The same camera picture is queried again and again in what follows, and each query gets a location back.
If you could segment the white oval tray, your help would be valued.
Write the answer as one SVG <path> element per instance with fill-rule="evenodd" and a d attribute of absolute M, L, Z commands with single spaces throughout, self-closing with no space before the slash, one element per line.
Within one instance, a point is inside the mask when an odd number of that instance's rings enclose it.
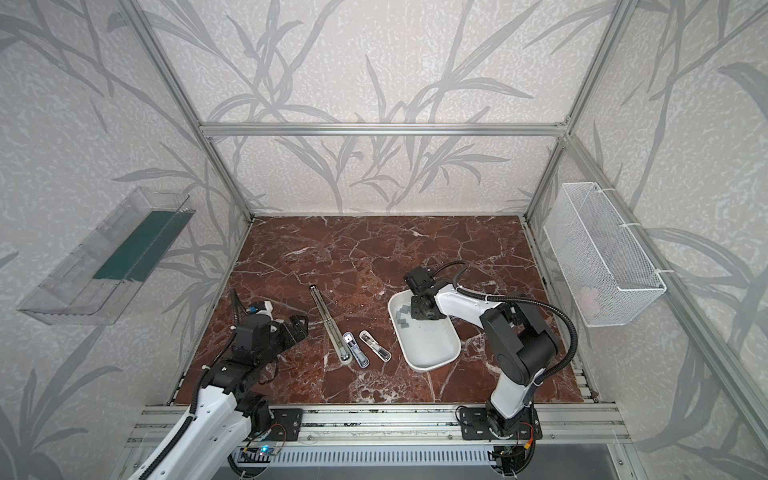
<path fill-rule="evenodd" d="M 461 341 L 450 319 L 437 321 L 398 318 L 397 311 L 410 305 L 412 293 L 396 293 L 388 302 L 388 312 L 406 363 L 419 373 L 426 373 L 454 362 L 461 353 Z M 407 321 L 408 328 L 398 322 Z"/>

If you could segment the small white stapler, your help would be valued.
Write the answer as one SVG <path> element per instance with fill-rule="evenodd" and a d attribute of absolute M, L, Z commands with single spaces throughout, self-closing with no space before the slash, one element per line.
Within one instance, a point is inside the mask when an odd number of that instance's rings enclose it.
<path fill-rule="evenodd" d="M 385 349 L 367 330 L 362 330 L 359 334 L 359 338 L 367 345 L 373 353 L 380 358 L 384 363 L 391 360 L 392 354 Z"/>

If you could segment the small blue stapler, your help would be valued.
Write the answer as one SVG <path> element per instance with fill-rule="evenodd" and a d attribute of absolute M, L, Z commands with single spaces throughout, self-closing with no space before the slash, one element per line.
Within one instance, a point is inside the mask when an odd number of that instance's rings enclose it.
<path fill-rule="evenodd" d="M 360 368 L 367 368 L 370 365 L 368 357 L 361 350 L 354 334 L 352 332 L 345 332 L 342 336 L 352 356 L 357 362 Z"/>

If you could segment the beige black long stapler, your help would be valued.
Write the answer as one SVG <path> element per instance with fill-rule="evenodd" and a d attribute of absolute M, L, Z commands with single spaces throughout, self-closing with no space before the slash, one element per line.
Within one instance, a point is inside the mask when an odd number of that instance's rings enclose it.
<path fill-rule="evenodd" d="M 341 362 L 342 365 L 349 365 L 352 362 L 353 357 L 350 353 L 349 348 L 347 347 L 346 343 L 342 338 L 342 334 L 335 320 L 330 314 L 330 311 L 324 301 L 322 293 L 320 292 L 320 290 L 317 288 L 316 285 L 311 285 L 309 287 L 309 291 L 312 296 L 312 299 L 316 304 L 319 315 L 324 323 L 329 339 L 339 358 L 339 361 Z"/>

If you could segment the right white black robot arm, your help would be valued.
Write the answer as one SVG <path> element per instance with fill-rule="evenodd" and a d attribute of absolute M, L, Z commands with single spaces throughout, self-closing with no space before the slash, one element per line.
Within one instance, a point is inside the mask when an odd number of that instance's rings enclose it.
<path fill-rule="evenodd" d="M 481 293 L 437 274 L 451 266 L 469 269 L 464 260 L 435 270 L 417 266 L 404 275 L 412 297 L 411 316 L 418 321 L 457 317 L 481 328 L 501 368 L 486 402 L 481 426 L 495 438 L 508 439 L 523 421 L 533 419 L 536 390 L 574 359 L 579 339 L 573 321 L 559 308 L 522 296 Z"/>

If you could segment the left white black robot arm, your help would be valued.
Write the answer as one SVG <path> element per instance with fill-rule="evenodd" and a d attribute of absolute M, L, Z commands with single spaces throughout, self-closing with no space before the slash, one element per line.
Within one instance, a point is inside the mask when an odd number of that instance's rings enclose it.
<path fill-rule="evenodd" d="M 262 371 L 309 336 L 309 320 L 273 317 L 269 301 L 245 306 L 230 290 L 234 325 L 214 363 L 203 369 L 188 411 L 131 475 L 133 479 L 211 479 L 246 439 L 274 425 L 267 398 L 253 391 Z"/>

